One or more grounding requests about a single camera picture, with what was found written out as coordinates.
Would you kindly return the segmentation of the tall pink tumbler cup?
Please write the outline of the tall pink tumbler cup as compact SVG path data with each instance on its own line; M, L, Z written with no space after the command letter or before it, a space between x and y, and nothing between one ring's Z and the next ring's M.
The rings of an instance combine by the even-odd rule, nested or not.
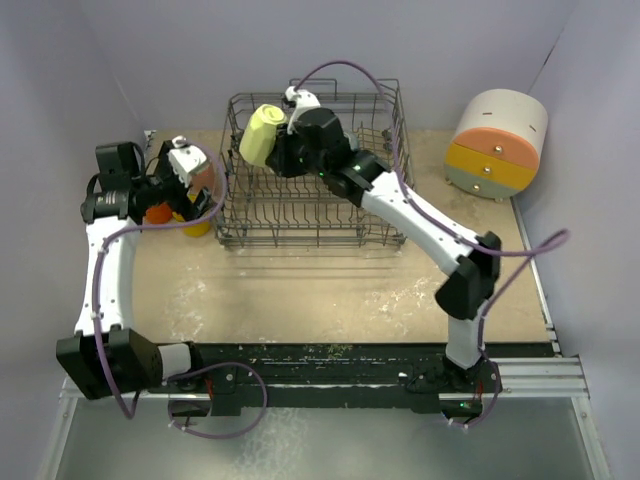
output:
M202 190L205 190L211 197L214 197L216 186L215 168L213 164L210 163L204 170L193 177L191 192L194 195L198 195Z

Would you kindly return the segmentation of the yellow mug black handle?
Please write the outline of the yellow mug black handle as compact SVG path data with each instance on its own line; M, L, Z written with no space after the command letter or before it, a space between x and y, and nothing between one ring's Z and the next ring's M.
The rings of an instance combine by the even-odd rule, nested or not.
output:
M184 221L184 218L177 212L172 212L172 217L179 223ZM194 226L182 228L182 233L188 237L198 238L206 235L211 230L211 223L209 221L198 223Z

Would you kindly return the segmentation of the orange mug black handle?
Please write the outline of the orange mug black handle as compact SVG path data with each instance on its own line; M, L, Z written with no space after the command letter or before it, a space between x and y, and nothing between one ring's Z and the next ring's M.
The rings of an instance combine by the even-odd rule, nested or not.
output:
M145 222L154 225L166 224L172 218L173 211L166 202L149 207L144 215Z

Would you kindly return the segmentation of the light green faceted mug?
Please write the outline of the light green faceted mug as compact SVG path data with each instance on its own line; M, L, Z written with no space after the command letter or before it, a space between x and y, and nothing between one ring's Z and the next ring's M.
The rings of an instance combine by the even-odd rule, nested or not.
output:
M271 104L260 105L251 115L243 132L240 156L250 165L265 167L276 141L277 128L286 125L285 112Z

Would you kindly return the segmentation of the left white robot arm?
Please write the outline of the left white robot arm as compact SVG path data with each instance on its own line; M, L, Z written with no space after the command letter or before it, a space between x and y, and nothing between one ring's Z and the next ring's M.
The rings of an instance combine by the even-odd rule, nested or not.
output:
M98 171L80 207L89 247L84 299L73 335L56 344L56 358L89 400L156 388L169 378L194 392L206 378L194 347L161 346L135 331L132 282L150 208L165 204L187 221L212 208L207 189L189 197L193 179L210 159L183 136L162 143L152 173L134 142L100 145L95 155Z

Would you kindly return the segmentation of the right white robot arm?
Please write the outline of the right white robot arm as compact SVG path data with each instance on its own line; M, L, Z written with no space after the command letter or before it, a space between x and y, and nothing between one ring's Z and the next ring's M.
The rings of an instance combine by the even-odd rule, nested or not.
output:
M422 199L386 161L360 148L332 110L311 108L290 121L280 108L270 107L266 120L274 130L266 164L277 175L316 176L333 195L396 228L446 275L435 293L449 319L444 376L452 389L469 390L480 379L481 310L500 275L499 259L487 251L499 249L500 238L465 229Z

